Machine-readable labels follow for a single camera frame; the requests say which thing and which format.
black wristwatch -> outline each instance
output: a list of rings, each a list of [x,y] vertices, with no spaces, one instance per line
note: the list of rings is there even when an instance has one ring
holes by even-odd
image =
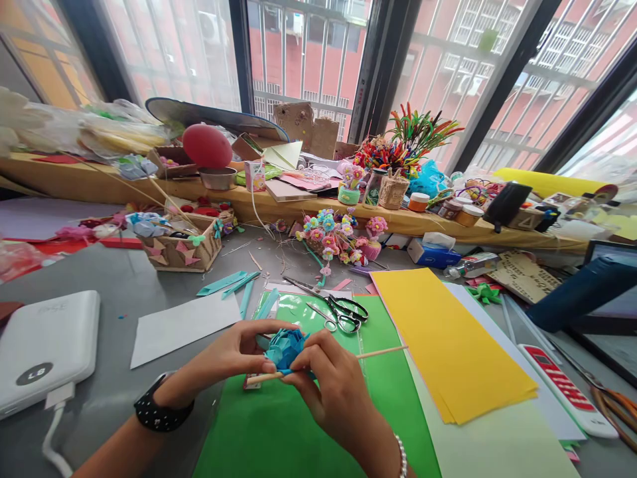
[[[135,402],[135,415],[139,423],[154,432],[175,431],[186,421],[194,408],[194,400],[186,408],[181,408],[180,410],[160,407],[155,403],[155,399],[153,398],[155,391],[159,388],[164,379],[172,374],[173,372],[167,372],[160,375],[148,392],[144,393],[144,395]]]

window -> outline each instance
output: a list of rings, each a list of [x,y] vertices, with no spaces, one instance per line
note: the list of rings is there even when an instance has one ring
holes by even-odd
[[[557,173],[616,184],[624,190],[637,183],[637,92]]]
[[[316,118],[326,116],[338,122],[338,139],[345,141],[372,0],[307,0],[293,2],[293,8],[288,5],[276,0],[248,1],[255,113],[271,120],[275,104],[310,101]],[[313,5],[312,13],[308,5]],[[270,14],[281,19],[285,31],[269,28],[263,19]]]
[[[637,27],[635,2],[595,15],[597,3],[562,1],[472,165],[533,169],[595,91]]]
[[[140,104],[241,110],[228,1],[101,0]]]
[[[73,36],[50,0],[2,3],[0,39],[43,102],[75,110],[101,94]]]
[[[492,101],[484,93],[495,91],[490,82],[509,66],[505,58],[525,35],[522,25],[536,4],[422,3],[393,108],[409,101],[412,110],[442,110],[442,116],[469,126],[428,155],[442,171],[454,170],[469,141],[476,151],[473,166],[532,169],[634,39],[637,1],[562,0],[535,57],[509,94],[495,100],[503,106],[489,133],[476,138],[475,125]]]

hand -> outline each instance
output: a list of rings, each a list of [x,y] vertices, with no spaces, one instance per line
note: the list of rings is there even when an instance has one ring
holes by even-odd
[[[311,369],[317,376],[320,389],[304,371],[282,381],[296,387],[319,426],[358,461],[367,476],[398,476],[398,443],[372,403],[356,357],[322,330],[305,341],[291,368]]]
[[[255,336],[298,328],[296,324],[278,320],[237,322],[166,380],[153,398],[159,406],[184,408],[199,392],[228,377],[274,373],[276,366],[263,355]]]

gray table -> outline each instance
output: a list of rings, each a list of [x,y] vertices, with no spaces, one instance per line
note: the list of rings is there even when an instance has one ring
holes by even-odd
[[[225,238],[221,255],[252,241],[249,246],[219,257],[207,274],[174,272],[157,273],[139,250],[107,249],[98,244],[70,256],[53,266],[0,285],[0,301],[17,300],[34,303],[78,291],[94,289],[100,293],[100,328],[95,373],[77,387],[76,397],[66,408],[56,433],[54,445],[75,469],[131,415],[132,403],[142,391],[166,370],[174,370],[199,353],[217,334],[165,355],[153,362],[130,370],[130,358],[135,342],[137,318],[152,312],[174,307],[192,300],[203,286],[228,276],[237,270],[254,271],[248,251],[263,266],[263,275],[280,280],[285,254],[286,273],[312,282],[318,267],[298,242],[278,248],[262,230],[248,227],[243,234],[233,233]],[[409,256],[402,251],[384,250],[380,261],[392,269],[413,268]],[[351,274],[337,264],[328,278],[327,287],[344,278],[353,279],[347,289],[366,293],[370,281]],[[259,278],[254,287],[248,317],[251,317],[265,279]],[[504,327],[499,306],[488,309],[494,320]],[[535,344],[521,321],[512,315],[519,342]],[[568,352],[595,373],[609,387],[637,400],[637,392],[604,365],[566,336],[557,341]],[[575,384],[586,390],[583,381],[567,365],[565,371]],[[206,434],[214,420],[216,401],[221,385],[201,394],[192,416],[170,438],[166,452],[159,456],[147,476],[190,477],[196,465]],[[57,471],[44,460],[40,447],[52,419],[51,411],[38,404],[0,422],[0,477],[51,477]],[[618,440],[591,439],[579,449],[582,463],[577,466],[583,478],[633,477],[637,469],[635,456]]]

scissors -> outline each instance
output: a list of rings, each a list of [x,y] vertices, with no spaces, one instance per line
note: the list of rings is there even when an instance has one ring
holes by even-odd
[[[325,322],[323,323],[323,327],[325,327],[326,329],[328,329],[330,332],[336,332],[336,322],[334,322],[334,319],[332,319],[332,317],[330,317],[329,315],[324,314],[318,306],[309,303],[307,305],[310,309],[312,309],[314,312],[316,312],[317,314],[319,314],[323,319],[325,319]]]
[[[562,350],[559,345],[553,341],[551,341],[551,343],[591,386],[591,395],[599,412],[617,430],[622,441],[628,445],[634,453],[637,453],[637,441],[634,441],[630,435],[619,426],[615,417],[611,414],[612,412],[617,415],[633,432],[637,433],[637,404],[625,395],[604,387],[602,382],[600,382],[595,375],[577,363],[575,359]]]
[[[325,295],[321,295],[319,292],[316,292],[310,285],[299,282],[296,279],[290,278],[288,276],[283,276],[283,279],[288,282],[293,283],[299,289],[318,297],[319,299],[324,300],[327,303],[327,306],[332,311],[334,315],[334,319],[326,318],[325,327],[332,331],[331,325],[328,326],[328,323],[337,324],[338,327],[345,333],[355,333],[358,332],[360,326],[367,321],[370,314],[367,312],[367,309],[360,305],[358,302],[353,300],[345,299],[345,298],[336,298],[332,294],[325,293]]]

